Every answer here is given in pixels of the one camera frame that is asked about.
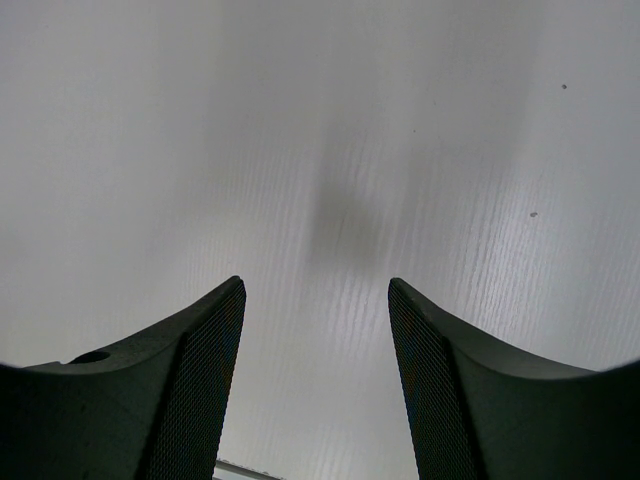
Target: curved plastic housing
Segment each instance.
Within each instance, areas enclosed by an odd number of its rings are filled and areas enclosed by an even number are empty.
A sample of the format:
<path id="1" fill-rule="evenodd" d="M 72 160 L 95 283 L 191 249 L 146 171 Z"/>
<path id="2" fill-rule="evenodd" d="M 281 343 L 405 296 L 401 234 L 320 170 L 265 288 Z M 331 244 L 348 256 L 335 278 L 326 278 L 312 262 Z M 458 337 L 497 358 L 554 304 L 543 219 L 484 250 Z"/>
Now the curved plastic housing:
<path id="1" fill-rule="evenodd" d="M 421 479 L 638 478 L 640 362 L 590 372 L 547 360 L 401 279 L 389 311 Z"/>
<path id="2" fill-rule="evenodd" d="M 233 277 L 63 365 L 0 365 L 0 477 L 211 479 L 245 304 Z"/>

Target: mesh texture surface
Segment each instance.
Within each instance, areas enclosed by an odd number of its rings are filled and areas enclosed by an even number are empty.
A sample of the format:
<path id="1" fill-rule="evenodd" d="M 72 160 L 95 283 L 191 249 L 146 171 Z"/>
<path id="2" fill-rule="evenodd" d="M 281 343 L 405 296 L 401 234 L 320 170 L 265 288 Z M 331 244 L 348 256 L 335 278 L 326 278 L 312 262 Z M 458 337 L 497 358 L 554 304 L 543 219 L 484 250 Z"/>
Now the mesh texture surface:
<path id="1" fill-rule="evenodd" d="M 447 340 L 393 282 L 389 312 L 420 478 L 482 478 Z"/>
<path id="2" fill-rule="evenodd" d="M 144 478 L 212 478 L 243 313 L 240 284 L 187 335 Z"/>

